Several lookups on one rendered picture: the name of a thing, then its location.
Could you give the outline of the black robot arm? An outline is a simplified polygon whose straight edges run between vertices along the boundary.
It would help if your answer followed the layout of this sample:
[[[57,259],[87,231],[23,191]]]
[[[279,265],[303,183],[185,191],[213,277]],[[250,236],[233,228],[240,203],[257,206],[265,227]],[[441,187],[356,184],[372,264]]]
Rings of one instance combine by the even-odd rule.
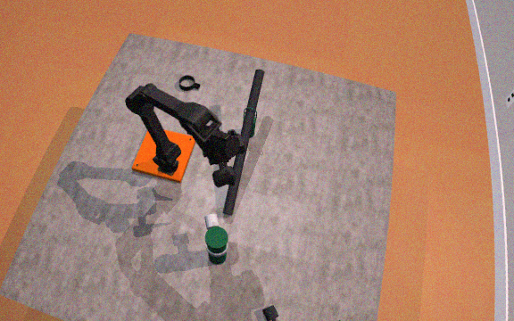
[[[191,136],[204,152],[213,151],[230,160],[237,154],[245,153],[245,142],[234,129],[227,133],[220,131],[222,124],[218,117],[201,104],[185,103],[172,95],[158,89],[153,83],[139,86],[126,100],[129,110],[139,115],[150,137],[156,144],[156,156],[153,162],[159,166],[158,171],[174,176],[181,154],[178,144],[169,140],[162,124],[154,113],[154,106],[179,120],[179,125]],[[212,123],[207,126],[209,121]]]

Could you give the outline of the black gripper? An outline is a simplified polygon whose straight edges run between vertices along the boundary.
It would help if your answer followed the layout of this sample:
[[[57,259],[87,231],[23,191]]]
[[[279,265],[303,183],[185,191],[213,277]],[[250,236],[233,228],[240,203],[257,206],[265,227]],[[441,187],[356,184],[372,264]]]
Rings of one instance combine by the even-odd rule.
[[[229,160],[227,160],[224,155],[221,155],[213,151],[202,152],[203,157],[208,158],[210,165],[219,164],[220,169],[213,171],[212,173],[213,183],[216,185],[216,187],[219,188],[224,185],[234,185],[234,181],[236,181],[236,174],[234,169],[231,166],[228,166],[227,163],[229,162]]]

